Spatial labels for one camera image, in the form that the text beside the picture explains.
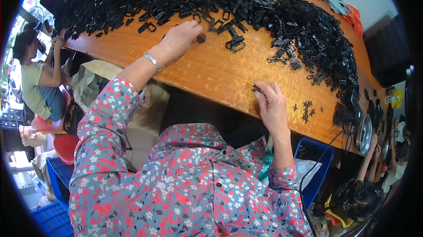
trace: woman's hand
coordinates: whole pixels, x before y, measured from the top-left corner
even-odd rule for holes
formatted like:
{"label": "woman's hand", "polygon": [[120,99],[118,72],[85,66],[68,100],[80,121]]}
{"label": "woman's hand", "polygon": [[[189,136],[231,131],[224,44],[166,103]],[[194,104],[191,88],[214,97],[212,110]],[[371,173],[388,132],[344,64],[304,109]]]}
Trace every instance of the woman's hand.
{"label": "woman's hand", "polygon": [[374,153],[375,162],[377,162],[377,160],[379,159],[381,152],[382,152],[382,149],[380,148],[380,145],[376,145],[376,152]]}
{"label": "woman's hand", "polygon": [[371,136],[370,148],[369,148],[369,150],[367,151],[367,154],[369,154],[369,155],[372,155],[372,154],[373,154],[374,149],[376,148],[376,145],[377,145],[377,138],[378,138],[377,134],[373,134],[373,135]]}
{"label": "woman's hand", "polygon": [[55,41],[55,45],[54,45],[54,54],[60,54],[60,51],[63,47],[63,44],[65,43],[65,40],[63,38],[58,38]]}
{"label": "woman's hand", "polygon": [[186,21],[171,28],[161,42],[148,51],[156,59],[159,67],[183,55],[198,35],[203,34],[203,27],[197,21]]}
{"label": "woman's hand", "polygon": [[58,41],[60,39],[59,36],[56,36],[53,38],[52,40],[52,45],[50,46],[50,49],[54,49],[55,45],[56,45],[56,41]]}
{"label": "woman's hand", "polygon": [[274,140],[282,139],[286,134],[290,135],[286,123],[286,98],[283,96],[276,82],[266,84],[254,81],[262,92],[254,92],[258,105],[260,106],[260,116]]}

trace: silver bracelet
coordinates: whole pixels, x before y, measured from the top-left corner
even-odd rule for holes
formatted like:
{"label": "silver bracelet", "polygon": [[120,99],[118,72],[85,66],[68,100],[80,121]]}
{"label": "silver bracelet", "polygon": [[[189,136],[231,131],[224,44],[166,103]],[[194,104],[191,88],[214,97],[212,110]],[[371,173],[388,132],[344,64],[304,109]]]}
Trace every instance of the silver bracelet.
{"label": "silver bracelet", "polygon": [[159,65],[157,64],[157,62],[156,62],[156,59],[154,59],[152,56],[151,56],[151,54],[149,54],[149,53],[145,53],[143,56],[145,56],[145,57],[147,57],[156,67],[157,67],[157,71],[160,71],[161,69],[160,69],[160,67],[159,67]]}

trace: pile of black plastic parts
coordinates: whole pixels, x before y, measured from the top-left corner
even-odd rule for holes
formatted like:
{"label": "pile of black plastic parts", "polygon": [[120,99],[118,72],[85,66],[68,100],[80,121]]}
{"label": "pile of black plastic parts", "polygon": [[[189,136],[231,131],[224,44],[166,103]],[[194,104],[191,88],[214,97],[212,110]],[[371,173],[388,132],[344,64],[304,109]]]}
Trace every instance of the pile of black plastic parts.
{"label": "pile of black plastic parts", "polygon": [[[277,47],[276,55],[268,62],[281,61],[293,70],[302,67],[311,73],[312,84],[323,80],[332,91],[338,89],[342,102],[358,93],[357,66],[350,42],[343,37],[339,22],[329,13],[313,3],[302,0],[59,0],[56,13],[56,30],[66,28],[65,38],[77,39],[80,33],[89,35],[96,31],[107,34],[129,25],[133,17],[144,10],[138,20],[154,32],[156,24],[161,26],[173,15],[179,18],[202,20],[209,23],[209,31],[218,34],[228,31],[232,40],[226,42],[227,49],[236,52],[243,49],[244,37],[240,32],[248,31],[245,21],[253,29],[265,28],[274,38],[271,47]],[[218,20],[210,12],[220,13]]]}

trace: wooden table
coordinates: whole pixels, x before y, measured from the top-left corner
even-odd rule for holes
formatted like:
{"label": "wooden table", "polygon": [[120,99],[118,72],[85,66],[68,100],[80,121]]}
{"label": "wooden table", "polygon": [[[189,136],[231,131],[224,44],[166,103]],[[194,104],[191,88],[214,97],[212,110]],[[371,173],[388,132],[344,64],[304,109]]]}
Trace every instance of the wooden table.
{"label": "wooden table", "polygon": [[[364,87],[369,90],[369,93],[372,93],[373,89],[380,90],[381,86],[371,74],[363,40],[357,37],[353,27],[341,15],[330,10],[327,2],[307,1],[319,5],[340,20],[341,28],[345,33],[344,36],[354,46],[362,97],[360,104],[363,111],[367,111],[368,104],[364,98]],[[87,52],[94,58],[108,61],[120,67],[126,67],[152,46],[158,44],[163,35],[175,24],[192,19],[188,17],[181,20],[175,15],[165,25],[157,26],[156,32],[144,31],[139,34],[137,30],[142,23],[138,22],[137,17],[129,26],[123,26],[118,30],[109,32],[108,35],[103,35],[101,38],[83,33],[76,41],[69,42],[65,46]],[[222,10],[213,17],[221,18]],[[208,25],[204,20],[201,25],[207,30]],[[264,28],[259,31],[255,31],[251,26],[247,28],[249,31],[245,34],[242,34],[236,28],[237,32],[245,37],[246,47],[240,52],[232,53],[225,48],[225,42],[231,39],[229,33],[217,35],[215,32],[207,31],[207,39],[204,44],[194,43],[191,49],[179,60],[158,72],[153,78],[253,117],[259,117],[251,91],[253,81],[276,81],[288,100],[289,128],[294,132],[328,144],[341,130],[341,127],[334,126],[332,123],[335,106],[339,101],[336,98],[336,92],[331,92],[324,82],[320,86],[312,86],[311,81],[306,78],[310,73],[305,69],[292,71],[289,65],[284,65],[281,62],[268,64],[266,58],[274,56],[277,50],[270,48],[272,41],[270,32]],[[315,108],[315,115],[310,117],[310,122],[305,124],[301,117],[303,102],[308,100],[313,102],[312,108]],[[299,109],[294,112],[292,107],[295,104]],[[345,140],[340,135],[333,142],[333,145],[337,148],[343,148]]]}

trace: woman in green shirt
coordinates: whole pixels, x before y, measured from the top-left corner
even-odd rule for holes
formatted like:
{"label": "woman in green shirt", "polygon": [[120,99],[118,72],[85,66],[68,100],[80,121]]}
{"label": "woman in green shirt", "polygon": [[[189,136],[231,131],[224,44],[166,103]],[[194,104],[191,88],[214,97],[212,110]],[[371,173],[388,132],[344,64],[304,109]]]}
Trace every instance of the woman in green shirt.
{"label": "woman in green shirt", "polygon": [[65,102],[59,89],[61,84],[70,85],[72,78],[61,69],[60,51],[64,40],[56,37],[54,48],[54,67],[51,65],[53,54],[49,52],[46,61],[32,62],[37,55],[39,41],[35,30],[20,33],[13,46],[13,57],[21,64],[22,94],[27,106],[43,119],[57,121],[65,112]]}

